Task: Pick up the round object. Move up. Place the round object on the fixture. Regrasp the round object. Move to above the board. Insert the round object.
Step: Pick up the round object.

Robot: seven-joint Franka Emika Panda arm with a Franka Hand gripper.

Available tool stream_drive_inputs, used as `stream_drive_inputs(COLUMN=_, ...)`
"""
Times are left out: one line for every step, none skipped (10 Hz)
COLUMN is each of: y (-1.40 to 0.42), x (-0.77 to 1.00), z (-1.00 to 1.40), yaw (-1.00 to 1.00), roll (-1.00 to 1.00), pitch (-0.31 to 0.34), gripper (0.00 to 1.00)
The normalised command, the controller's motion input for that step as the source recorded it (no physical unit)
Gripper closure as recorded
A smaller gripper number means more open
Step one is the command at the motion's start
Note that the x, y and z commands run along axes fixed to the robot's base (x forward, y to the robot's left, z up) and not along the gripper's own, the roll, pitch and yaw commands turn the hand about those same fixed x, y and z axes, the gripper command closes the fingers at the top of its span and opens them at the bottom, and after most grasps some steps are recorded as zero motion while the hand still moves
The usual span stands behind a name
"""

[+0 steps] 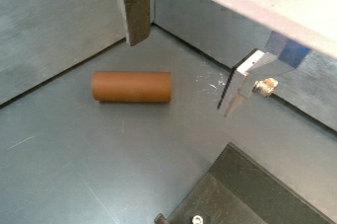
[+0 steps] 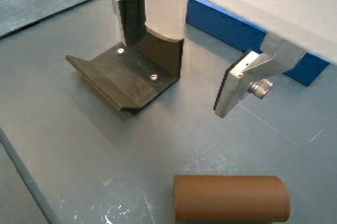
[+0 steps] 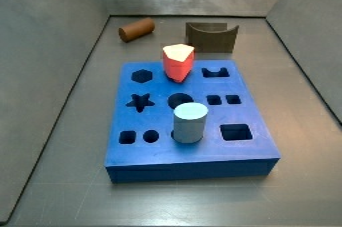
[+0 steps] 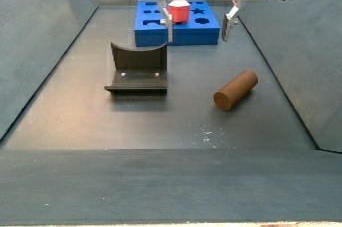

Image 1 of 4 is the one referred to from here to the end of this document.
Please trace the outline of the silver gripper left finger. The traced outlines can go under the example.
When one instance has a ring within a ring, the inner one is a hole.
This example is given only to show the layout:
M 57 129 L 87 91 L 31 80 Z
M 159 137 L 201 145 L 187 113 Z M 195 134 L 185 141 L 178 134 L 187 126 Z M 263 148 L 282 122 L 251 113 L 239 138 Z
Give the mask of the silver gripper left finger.
M 126 43 L 133 46 L 150 34 L 150 0 L 117 0 L 125 28 Z

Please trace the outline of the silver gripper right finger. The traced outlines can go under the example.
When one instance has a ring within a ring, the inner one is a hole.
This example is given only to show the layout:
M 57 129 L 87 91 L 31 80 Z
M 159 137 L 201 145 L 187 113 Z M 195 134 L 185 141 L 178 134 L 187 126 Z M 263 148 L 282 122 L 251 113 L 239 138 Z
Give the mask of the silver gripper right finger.
M 307 46 L 271 32 L 264 49 L 254 49 L 231 68 L 218 111 L 229 116 L 251 94 L 267 97 L 278 85 L 275 77 L 292 71 L 308 53 Z

